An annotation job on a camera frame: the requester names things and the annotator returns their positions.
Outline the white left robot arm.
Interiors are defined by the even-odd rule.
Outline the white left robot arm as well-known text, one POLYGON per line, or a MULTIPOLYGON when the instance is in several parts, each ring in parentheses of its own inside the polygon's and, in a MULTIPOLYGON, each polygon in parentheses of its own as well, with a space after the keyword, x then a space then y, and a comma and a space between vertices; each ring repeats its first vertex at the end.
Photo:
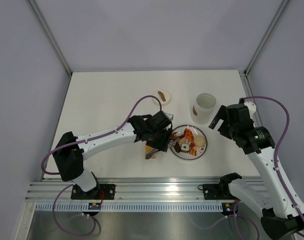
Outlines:
POLYGON ((102 151, 136 142, 146 142, 158 152, 166 152, 173 118, 173 114, 160 110, 154 115, 131 116, 123 125, 95 134, 63 134, 53 152, 61 180, 79 186, 87 198, 96 198, 100 187, 94 174, 85 169, 84 161, 102 151))

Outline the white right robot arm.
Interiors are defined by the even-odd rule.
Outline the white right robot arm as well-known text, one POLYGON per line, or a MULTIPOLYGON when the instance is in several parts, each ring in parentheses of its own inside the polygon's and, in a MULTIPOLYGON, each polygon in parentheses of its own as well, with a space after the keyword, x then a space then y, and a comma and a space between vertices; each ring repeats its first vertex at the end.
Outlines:
POLYGON ((219 181, 219 193, 224 198, 235 197, 259 217, 265 233, 278 240, 304 230, 304 203, 295 192, 278 159, 276 145, 269 131, 255 127, 249 106, 244 103, 222 105, 209 125, 233 140, 243 150, 258 171, 269 197, 250 187, 237 173, 224 175, 219 181))

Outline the sushi roll with green centre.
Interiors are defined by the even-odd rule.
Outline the sushi roll with green centre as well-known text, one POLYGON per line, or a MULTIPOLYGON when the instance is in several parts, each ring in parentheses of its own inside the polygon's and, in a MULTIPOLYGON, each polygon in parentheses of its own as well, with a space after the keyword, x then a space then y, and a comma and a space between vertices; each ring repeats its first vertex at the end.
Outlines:
POLYGON ((190 145, 189 144, 186 144, 186 143, 183 143, 181 145, 181 152, 183 153, 188 153, 190 151, 190 145))

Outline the metal food tongs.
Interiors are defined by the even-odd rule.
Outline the metal food tongs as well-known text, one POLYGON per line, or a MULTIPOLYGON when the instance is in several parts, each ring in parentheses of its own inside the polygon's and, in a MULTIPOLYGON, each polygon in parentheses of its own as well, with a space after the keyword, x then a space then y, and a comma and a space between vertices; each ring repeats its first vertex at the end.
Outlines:
POLYGON ((155 140, 149 140, 146 142, 146 146, 151 149, 145 153, 145 159, 149 160, 153 158, 159 152, 167 152, 168 149, 173 147, 179 139, 171 140, 170 138, 158 138, 155 140))

